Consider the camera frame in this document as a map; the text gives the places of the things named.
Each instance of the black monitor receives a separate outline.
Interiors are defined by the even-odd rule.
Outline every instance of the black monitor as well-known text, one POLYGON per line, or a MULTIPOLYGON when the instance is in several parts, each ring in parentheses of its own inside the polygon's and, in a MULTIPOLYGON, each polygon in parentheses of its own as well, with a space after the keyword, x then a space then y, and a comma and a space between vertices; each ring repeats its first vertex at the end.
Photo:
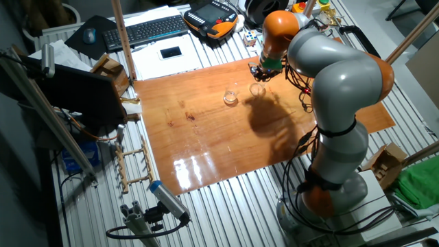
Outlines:
MULTIPOLYGON (((20 59, 41 68, 41 60, 20 59)), ((52 106, 82 113, 88 126, 125 124, 126 111, 110 78, 55 64, 52 78, 37 79, 37 85, 52 106)))

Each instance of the small glass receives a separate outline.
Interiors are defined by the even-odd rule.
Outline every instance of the small glass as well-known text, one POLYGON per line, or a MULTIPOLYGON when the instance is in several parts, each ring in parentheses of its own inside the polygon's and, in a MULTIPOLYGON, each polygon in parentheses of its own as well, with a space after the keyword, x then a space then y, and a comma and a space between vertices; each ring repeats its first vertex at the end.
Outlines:
POLYGON ((238 100, 239 85, 237 82, 230 83, 226 87, 226 92, 224 93, 224 102, 226 104, 233 104, 238 100))
POLYGON ((265 83, 266 82, 255 82, 249 86, 250 93, 257 97, 263 96, 265 94, 265 83))

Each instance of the black keyboard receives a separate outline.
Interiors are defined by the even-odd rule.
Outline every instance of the black keyboard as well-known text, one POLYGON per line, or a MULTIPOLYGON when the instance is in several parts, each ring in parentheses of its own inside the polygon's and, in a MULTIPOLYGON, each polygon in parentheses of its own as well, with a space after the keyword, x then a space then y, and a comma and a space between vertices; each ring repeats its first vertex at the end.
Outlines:
MULTIPOLYGON (((180 34, 187 34, 187 27, 182 16, 170 16, 137 25, 126 27, 131 48, 158 41, 180 34)), ((102 34, 108 53, 122 50, 121 38, 117 30, 106 31, 102 34)))

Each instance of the metal grating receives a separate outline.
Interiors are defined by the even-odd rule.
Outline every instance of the metal grating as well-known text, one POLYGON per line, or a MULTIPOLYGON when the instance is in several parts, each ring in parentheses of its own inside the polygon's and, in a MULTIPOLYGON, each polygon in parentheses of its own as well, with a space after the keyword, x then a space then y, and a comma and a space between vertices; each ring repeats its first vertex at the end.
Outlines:
MULTIPOLYGON (((356 24, 340 0, 332 0, 332 4, 337 13, 343 16, 344 24, 356 24)), ((187 9, 187 6, 183 6, 180 10, 184 12, 187 9)), ((60 39, 66 41, 77 28, 79 25, 46 30, 36 41, 35 47, 38 50, 44 43, 60 39)), ((236 33, 232 38, 212 43, 210 46, 190 35, 203 67, 258 56, 261 48, 260 43, 257 43, 257 51, 248 51, 242 43, 240 34, 236 33)), ((349 36, 348 41, 354 47, 361 49, 355 37, 349 36)), ((73 52, 90 66, 96 63, 84 54, 79 54, 75 50, 73 52)), ((127 67, 122 52, 111 54, 110 57, 127 67)), ((124 96, 134 97, 134 89, 130 87, 124 96)), ((408 154, 413 154, 436 140, 427 133, 422 117, 397 85, 383 103, 396 126, 369 135, 370 146, 366 159, 382 145, 392 141, 408 154)), ((146 137, 149 145, 143 120, 137 123, 129 122, 126 127, 126 137, 123 140, 125 151, 141 147, 140 134, 146 137)), ((105 137, 116 135, 115 131, 107 130, 102 130, 101 134, 105 137)), ((92 187, 83 175, 77 175, 67 181, 62 190, 56 189, 64 246, 142 246, 139 240, 108 239, 105 231, 123 225, 120 205, 130 205, 132 201, 138 200, 142 208, 146 209, 156 206, 157 200, 147 191, 149 182, 146 181, 129 185, 130 192, 122 195, 114 144, 112 141, 99 142, 99 148, 103 162, 101 166, 95 168, 98 186, 92 187)), ((56 161, 51 166, 55 185, 59 185, 68 176, 59 162, 56 161)), ((146 175, 142 153, 125 157, 125 162, 128 179, 146 175)), ((294 163, 294 170, 289 175, 289 183, 292 187, 303 180, 302 169, 310 164, 309 157, 302 156, 294 163)), ((155 163, 153 165, 154 173, 158 178, 155 163)), ((192 223, 176 233, 159 237, 161 245, 295 246, 280 228, 276 218, 276 203, 281 195, 280 181, 283 168, 284 164, 275 164, 178 196, 190 210, 192 223)), ((172 216, 166 215, 163 224, 165 229, 169 230, 176 227, 178 222, 172 216)))

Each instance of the glossy wooden tabletop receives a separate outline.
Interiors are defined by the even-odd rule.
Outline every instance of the glossy wooden tabletop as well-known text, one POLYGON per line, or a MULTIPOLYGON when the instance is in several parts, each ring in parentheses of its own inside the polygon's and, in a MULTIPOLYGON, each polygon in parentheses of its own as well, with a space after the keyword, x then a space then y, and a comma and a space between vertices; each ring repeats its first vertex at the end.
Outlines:
MULTIPOLYGON (((284 74, 268 82, 263 97, 251 95, 248 63, 257 61, 134 83, 160 179, 175 194, 285 161, 315 126, 284 74), (223 96, 234 82, 240 93, 229 106, 223 96)), ((381 103, 361 109, 357 119, 369 132, 394 126, 381 103)))

